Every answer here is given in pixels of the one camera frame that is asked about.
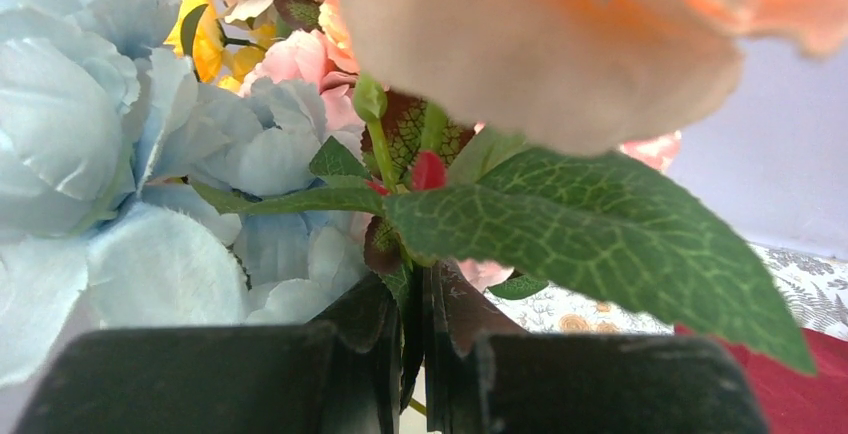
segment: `white backdrop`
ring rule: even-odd
[[[752,241],[848,260],[848,49],[822,64],[779,42],[746,48],[738,91],[684,131],[669,175]],[[0,390],[0,433],[33,384]]]

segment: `patterned fabric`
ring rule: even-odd
[[[848,340],[848,263],[781,249],[752,246],[774,275],[801,327]],[[596,302],[559,287],[520,301],[486,297],[531,332],[673,334],[671,326],[647,314]]]

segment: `flower stem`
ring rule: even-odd
[[[383,132],[383,124],[379,119],[365,123],[368,134],[371,136],[371,146],[374,150],[374,158],[377,167],[380,168],[380,177],[386,189],[397,192],[397,173],[395,172],[392,155],[389,152],[389,144],[386,142],[386,133]]]
[[[427,406],[425,406],[424,404],[421,404],[420,402],[416,401],[416,400],[415,400],[415,398],[411,398],[411,399],[409,399],[409,407],[411,407],[412,409],[414,409],[414,410],[415,410],[415,412],[417,412],[417,413],[421,414],[422,416],[426,416],[426,415],[427,415]]]
[[[432,102],[427,103],[424,110],[424,130],[421,132],[421,151],[433,151],[436,154],[444,142],[445,127],[448,116],[445,111]]]
[[[224,45],[225,46],[250,46],[250,47],[257,48],[257,49],[261,50],[262,52],[268,51],[268,49],[265,49],[264,47],[260,46],[259,44],[255,43],[253,41],[250,41],[250,40],[247,40],[247,39],[236,39],[236,38],[233,38],[233,37],[226,37],[226,36],[224,37]]]

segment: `serrated leaf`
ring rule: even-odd
[[[364,257],[365,265],[381,276],[397,272],[403,264],[397,233],[382,217],[374,217],[368,223]]]
[[[311,32],[320,29],[318,14],[321,4],[313,0],[274,0],[280,20],[292,31]]]
[[[282,197],[251,202],[236,193],[200,183],[192,187],[220,214],[285,214],[303,211],[354,211],[383,215],[382,198],[368,187],[319,187]]]
[[[502,134],[491,127],[484,127],[456,156],[448,169],[448,182],[475,183],[500,163],[529,148],[521,134]]]
[[[423,99],[407,96],[395,91],[387,91],[388,108],[380,118],[389,154],[398,178],[403,178],[409,165],[415,160],[421,145],[421,133],[424,129],[424,113],[427,102]],[[450,166],[463,147],[474,137],[474,129],[459,126],[448,121],[444,130],[442,146],[437,154]],[[374,160],[371,136],[366,129],[362,133],[362,158],[366,167],[375,177],[380,170]]]
[[[530,149],[479,185],[384,198],[415,254],[492,259],[599,301],[814,365],[771,274],[723,221],[624,155]]]
[[[498,285],[489,286],[489,292],[501,299],[519,301],[544,290],[549,284],[546,280],[522,274],[510,277]]]
[[[191,57],[194,55],[194,38],[197,37],[197,26],[200,25],[200,19],[203,18],[203,13],[209,4],[201,4],[186,14],[183,18],[183,24],[180,26],[180,45],[183,48],[183,55]]]
[[[370,179],[368,169],[342,143],[330,136],[309,162],[309,171],[320,178],[353,176]]]

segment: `red tablecloth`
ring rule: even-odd
[[[848,342],[804,329],[817,377],[808,377],[739,346],[725,347],[744,367],[773,434],[848,433]],[[678,334],[687,334],[676,328]]]

